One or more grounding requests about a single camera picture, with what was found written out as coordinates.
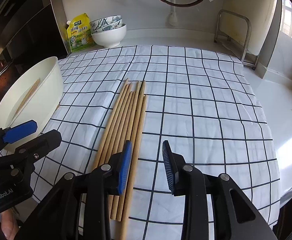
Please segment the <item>left hand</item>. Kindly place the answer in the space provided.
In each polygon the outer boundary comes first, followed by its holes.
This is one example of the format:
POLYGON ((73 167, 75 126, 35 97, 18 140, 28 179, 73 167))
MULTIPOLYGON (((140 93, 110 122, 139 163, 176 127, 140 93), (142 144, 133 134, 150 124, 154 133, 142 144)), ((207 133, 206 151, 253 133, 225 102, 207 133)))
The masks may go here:
POLYGON ((8 240, 14 240, 19 227, 11 209, 1 213, 1 230, 8 240))

